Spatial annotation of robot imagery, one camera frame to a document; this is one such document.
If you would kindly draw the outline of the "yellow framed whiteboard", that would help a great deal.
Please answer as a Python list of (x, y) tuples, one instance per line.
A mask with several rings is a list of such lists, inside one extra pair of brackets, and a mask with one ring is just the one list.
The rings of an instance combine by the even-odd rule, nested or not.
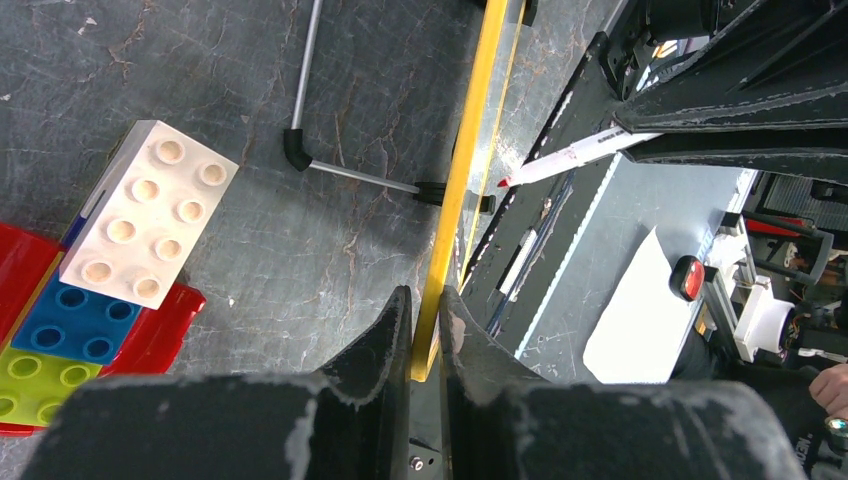
[(536, 1), (485, 3), (413, 336), (416, 382), (427, 380), (439, 347), (439, 298), (465, 281), (519, 35), (537, 10)]

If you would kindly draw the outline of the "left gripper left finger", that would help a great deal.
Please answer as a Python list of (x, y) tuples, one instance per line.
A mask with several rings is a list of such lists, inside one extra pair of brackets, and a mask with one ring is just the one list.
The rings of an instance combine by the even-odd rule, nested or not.
[(325, 363), (317, 409), (319, 479), (403, 479), (408, 467), (412, 298), (390, 294), (374, 323)]

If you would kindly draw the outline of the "operator hand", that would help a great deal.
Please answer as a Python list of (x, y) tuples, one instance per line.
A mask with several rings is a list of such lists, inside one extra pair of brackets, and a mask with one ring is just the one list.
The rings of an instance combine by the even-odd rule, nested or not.
[(822, 370), (809, 386), (813, 400), (830, 418), (847, 419), (848, 379), (846, 364)]

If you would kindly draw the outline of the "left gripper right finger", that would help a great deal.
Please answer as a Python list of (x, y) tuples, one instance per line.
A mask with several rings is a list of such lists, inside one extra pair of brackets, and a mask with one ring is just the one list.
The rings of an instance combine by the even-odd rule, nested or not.
[(445, 471), (450, 479), (517, 479), (512, 384), (542, 377), (498, 344), (473, 318), (456, 288), (439, 300), (440, 393)]

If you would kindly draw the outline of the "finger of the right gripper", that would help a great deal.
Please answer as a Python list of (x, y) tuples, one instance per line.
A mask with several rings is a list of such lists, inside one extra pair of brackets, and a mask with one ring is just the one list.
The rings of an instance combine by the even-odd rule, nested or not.
[(635, 163), (746, 168), (847, 183), (845, 122), (677, 130), (627, 125), (625, 130), (658, 135), (624, 150), (625, 157)]
[(755, 1), (613, 115), (630, 132), (847, 124), (847, 4)]

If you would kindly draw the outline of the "red whiteboard marker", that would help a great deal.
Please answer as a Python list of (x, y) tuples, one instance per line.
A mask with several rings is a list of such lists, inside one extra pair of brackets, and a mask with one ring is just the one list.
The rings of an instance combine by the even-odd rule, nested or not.
[(512, 175), (500, 180), (498, 187), (511, 188), (535, 183), (615, 155), (617, 152), (659, 136), (661, 133), (630, 133), (620, 126), (615, 126), (529, 162)]

